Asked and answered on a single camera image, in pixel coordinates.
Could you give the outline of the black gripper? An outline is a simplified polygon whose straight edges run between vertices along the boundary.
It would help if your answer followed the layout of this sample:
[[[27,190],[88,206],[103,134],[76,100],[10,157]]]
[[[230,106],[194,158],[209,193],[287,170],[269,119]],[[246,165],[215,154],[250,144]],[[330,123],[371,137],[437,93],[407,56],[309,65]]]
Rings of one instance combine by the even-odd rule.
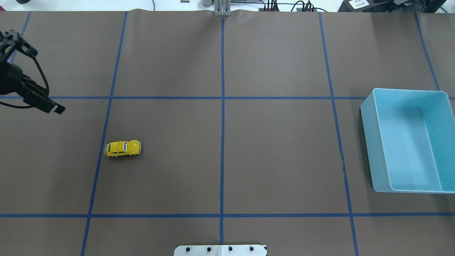
[[[18,65],[8,60],[14,51],[18,51],[34,61],[45,87],[37,84],[28,75],[25,75]],[[36,107],[45,113],[55,112],[62,114],[65,112],[66,107],[49,99],[49,84],[36,59],[37,55],[38,51],[23,39],[19,32],[9,30],[1,34],[1,95],[14,92],[23,98],[27,107]]]

